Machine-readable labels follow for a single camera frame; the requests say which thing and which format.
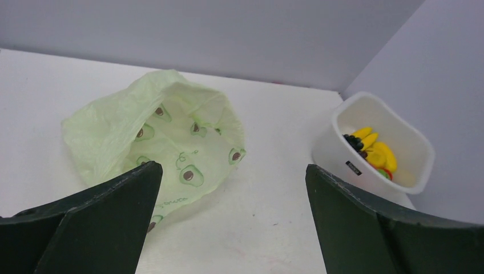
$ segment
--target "white container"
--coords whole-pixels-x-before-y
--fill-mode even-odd
[[[363,127],[372,127],[378,141],[394,152],[398,169],[393,181],[378,173],[342,136]],[[434,159],[430,142],[381,99],[367,92],[353,95],[335,109],[330,125],[313,149],[318,166],[394,203],[399,203],[402,192],[418,194],[424,190]]]

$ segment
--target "green plastic bag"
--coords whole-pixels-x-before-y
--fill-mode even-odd
[[[62,129],[89,186],[150,160],[163,166],[150,228],[215,190],[245,156],[244,130],[227,97],[174,70],[91,102]]]

